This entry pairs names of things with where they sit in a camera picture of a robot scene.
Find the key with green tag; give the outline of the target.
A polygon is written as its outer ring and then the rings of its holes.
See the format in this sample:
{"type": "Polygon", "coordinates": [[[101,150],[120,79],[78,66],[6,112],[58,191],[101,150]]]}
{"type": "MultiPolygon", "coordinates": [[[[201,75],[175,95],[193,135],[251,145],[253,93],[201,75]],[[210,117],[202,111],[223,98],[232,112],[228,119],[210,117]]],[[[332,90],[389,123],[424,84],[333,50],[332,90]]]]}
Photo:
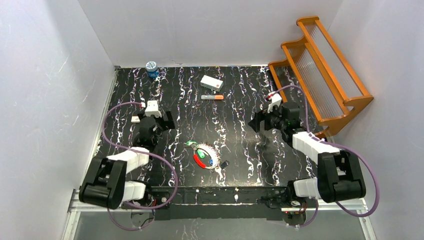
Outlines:
{"type": "Polygon", "coordinates": [[[186,142],[186,145],[187,146],[195,146],[195,145],[197,145],[198,143],[196,142],[196,141],[187,141],[186,142]]]}
{"type": "Polygon", "coordinates": [[[207,155],[207,153],[206,152],[204,152],[202,149],[200,149],[200,148],[198,148],[197,150],[196,150],[196,154],[197,154],[197,156],[198,156],[198,158],[199,159],[204,159],[205,157],[206,157],[206,155],[207,155]]]}

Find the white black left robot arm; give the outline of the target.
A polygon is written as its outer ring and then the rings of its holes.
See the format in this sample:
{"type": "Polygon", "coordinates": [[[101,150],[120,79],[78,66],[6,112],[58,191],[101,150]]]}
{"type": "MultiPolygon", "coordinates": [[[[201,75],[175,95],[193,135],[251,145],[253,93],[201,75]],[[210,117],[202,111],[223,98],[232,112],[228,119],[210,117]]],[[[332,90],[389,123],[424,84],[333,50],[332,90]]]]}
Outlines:
{"type": "Polygon", "coordinates": [[[149,163],[163,132],[174,129],[175,123],[170,111],[159,117],[140,113],[138,118],[138,134],[131,148],[91,160],[79,189],[81,202],[109,209],[117,209],[124,202],[153,206],[156,197],[151,187],[140,180],[128,181],[126,176],[149,163]]]}

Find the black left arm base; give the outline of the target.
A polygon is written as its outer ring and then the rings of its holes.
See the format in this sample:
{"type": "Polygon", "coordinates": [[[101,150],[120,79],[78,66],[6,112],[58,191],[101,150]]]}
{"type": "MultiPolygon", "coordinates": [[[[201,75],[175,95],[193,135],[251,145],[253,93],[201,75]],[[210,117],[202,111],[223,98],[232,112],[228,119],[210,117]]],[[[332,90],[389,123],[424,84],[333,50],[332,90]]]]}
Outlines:
{"type": "Polygon", "coordinates": [[[173,187],[168,186],[147,186],[141,199],[123,201],[121,209],[152,208],[164,204],[171,197],[173,187]]]}

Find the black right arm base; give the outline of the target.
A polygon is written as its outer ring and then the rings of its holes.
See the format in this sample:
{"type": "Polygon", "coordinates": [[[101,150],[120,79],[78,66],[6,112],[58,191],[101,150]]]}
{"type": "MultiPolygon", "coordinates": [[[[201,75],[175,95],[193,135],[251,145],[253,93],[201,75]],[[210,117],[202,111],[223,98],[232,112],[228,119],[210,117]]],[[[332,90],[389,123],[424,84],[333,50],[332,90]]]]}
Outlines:
{"type": "Polygon", "coordinates": [[[317,217],[319,210],[318,200],[315,198],[298,197],[295,194],[286,190],[272,190],[266,193],[265,196],[261,196],[257,203],[264,204],[269,209],[284,209],[283,210],[283,221],[288,227],[296,229],[306,227],[310,225],[317,217]],[[312,204],[315,207],[312,217],[307,220],[307,209],[308,204],[312,204]]]}

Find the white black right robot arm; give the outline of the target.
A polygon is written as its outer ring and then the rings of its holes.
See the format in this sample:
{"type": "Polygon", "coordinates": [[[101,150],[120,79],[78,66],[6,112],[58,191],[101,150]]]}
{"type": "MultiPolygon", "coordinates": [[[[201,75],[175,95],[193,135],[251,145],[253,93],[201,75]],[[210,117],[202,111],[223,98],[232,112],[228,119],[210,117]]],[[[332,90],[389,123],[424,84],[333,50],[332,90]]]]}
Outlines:
{"type": "Polygon", "coordinates": [[[284,142],[303,153],[317,166],[315,178],[291,180],[287,183],[284,200],[322,199],[326,203],[360,199],[366,186],[358,157],[349,150],[339,149],[317,138],[302,127],[300,107],[284,102],[271,110],[254,114],[248,125],[257,133],[261,124],[265,130],[279,130],[284,142]]]}

